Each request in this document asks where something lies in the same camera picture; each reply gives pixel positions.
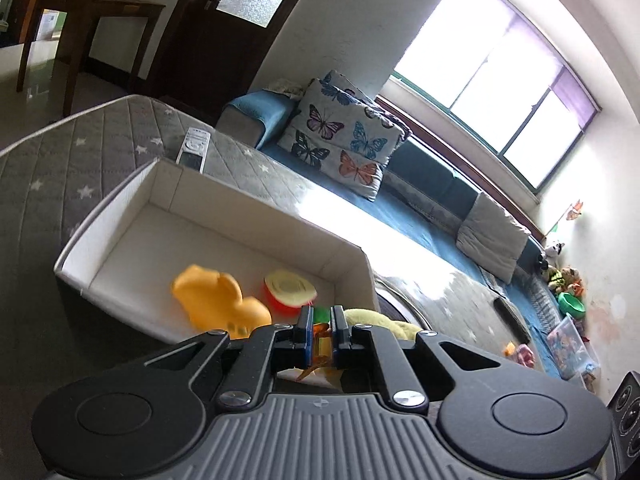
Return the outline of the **orange rubber toy animal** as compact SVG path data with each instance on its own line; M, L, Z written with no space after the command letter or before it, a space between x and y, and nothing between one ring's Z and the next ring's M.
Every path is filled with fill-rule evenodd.
M231 339L242 339L272 324L269 309L255 297L244 297L228 273L192 264L174 279L171 293L200 332L225 330Z

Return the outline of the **yellow plush chick toy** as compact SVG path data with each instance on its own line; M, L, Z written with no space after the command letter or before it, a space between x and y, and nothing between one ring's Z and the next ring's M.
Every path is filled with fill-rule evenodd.
M358 324L383 327L398 340L413 342L416 334L422 330L419 326L410 323L393 321L385 314L373 310L347 309L344 315L349 327ZM311 387L342 390L342 375L343 372L333 366L333 342L331 329L329 329L323 332L314 331L314 348L310 367L306 370L297 367L281 370L277 378Z

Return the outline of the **clear plastic toy bin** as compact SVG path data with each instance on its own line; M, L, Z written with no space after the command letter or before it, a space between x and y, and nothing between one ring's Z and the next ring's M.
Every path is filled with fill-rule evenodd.
M563 379L580 376L595 380L600 376L599 360L590 345L582 340L569 314L548 333L547 344Z

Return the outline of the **black speaker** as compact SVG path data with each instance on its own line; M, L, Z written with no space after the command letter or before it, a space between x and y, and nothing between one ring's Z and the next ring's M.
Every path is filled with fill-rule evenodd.
M606 454L606 478L639 480L639 373L630 370L608 402L612 416L611 449Z

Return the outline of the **green plastic bowl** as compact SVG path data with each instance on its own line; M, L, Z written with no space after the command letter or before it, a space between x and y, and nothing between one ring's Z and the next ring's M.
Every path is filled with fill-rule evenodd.
M586 316L586 307L582 300L570 294L569 292L561 292L558 296L559 310L562 315L570 315L576 320L581 320Z

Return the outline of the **grey sofa cushion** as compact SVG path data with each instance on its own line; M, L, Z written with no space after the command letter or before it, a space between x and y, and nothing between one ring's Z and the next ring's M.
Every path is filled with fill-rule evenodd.
M485 193L475 202L457 232L456 246L481 268L510 284L530 231Z

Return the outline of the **white cardboard storage box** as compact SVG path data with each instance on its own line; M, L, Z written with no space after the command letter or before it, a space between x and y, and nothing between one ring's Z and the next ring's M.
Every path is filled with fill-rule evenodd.
M174 344L196 333L170 292L191 264L231 274L248 296L269 272L288 269L311 281L322 306L378 308L359 247L166 159L130 174L91 211L54 273L106 314Z

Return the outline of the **green square toy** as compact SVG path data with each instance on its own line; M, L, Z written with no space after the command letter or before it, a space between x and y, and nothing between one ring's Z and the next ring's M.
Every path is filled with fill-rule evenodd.
M323 332L331 328L331 309L314 307L314 331Z

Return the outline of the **dark blue sofa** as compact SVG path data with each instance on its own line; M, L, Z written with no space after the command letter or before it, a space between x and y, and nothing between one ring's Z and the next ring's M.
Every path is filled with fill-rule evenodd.
M470 278L490 283L483 268L456 247L458 229L480 192L430 148L414 141L402 144L390 160L378 196L370 202L288 154L278 145L280 136L259 151L367 211Z

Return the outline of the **grey star quilted mat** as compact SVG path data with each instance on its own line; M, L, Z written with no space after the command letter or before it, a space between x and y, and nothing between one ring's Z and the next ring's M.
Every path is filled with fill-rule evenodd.
M194 119L146 98L109 102L1 156L1 474L40 476L30 418L50 391L160 348L56 282L55 260L96 205L138 167L175 157ZM497 352L512 338L495 293L451 238L383 190L364 200L280 148L215 133L206 172L362 246L377 274L436 330Z

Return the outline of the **silver remote control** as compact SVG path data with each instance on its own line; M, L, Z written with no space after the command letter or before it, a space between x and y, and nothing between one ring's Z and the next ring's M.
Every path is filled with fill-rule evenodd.
M190 127L182 140L176 163L203 172L211 137L208 131Z

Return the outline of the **butterfly print pillow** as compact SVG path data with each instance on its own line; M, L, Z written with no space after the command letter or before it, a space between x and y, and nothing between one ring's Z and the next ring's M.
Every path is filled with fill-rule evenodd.
M278 145L373 202L394 151L411 135L402 120L330 70L311 81Z

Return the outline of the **dark wooden door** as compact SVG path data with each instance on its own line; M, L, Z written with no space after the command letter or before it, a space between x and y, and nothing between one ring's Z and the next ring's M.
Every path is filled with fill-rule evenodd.
M163 101L210 117L250 88L298 0L178 0L149 75Z

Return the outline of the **dark wooden side table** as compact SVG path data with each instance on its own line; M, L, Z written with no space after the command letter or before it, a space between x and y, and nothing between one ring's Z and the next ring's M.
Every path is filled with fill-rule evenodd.
M136 56L130 70L138 76L146 49L164 5L142 0L35 0L32 17L29 19L20 68L17 73L16 91L22 92L32 43L36 40L38 27L44 10L53 10L70 14L72 24L76 25L72 48L70 49L70 68L67 71L63 101L63 116L70 116L76 81L85 53L91 48L96 28L101 18L145 18L146 24L138 44Z

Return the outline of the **window with green frame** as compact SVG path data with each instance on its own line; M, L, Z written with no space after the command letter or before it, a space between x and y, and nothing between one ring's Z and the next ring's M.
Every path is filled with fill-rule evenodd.
M442 0L392 75L533 193L600 110L558 50L506 0Z

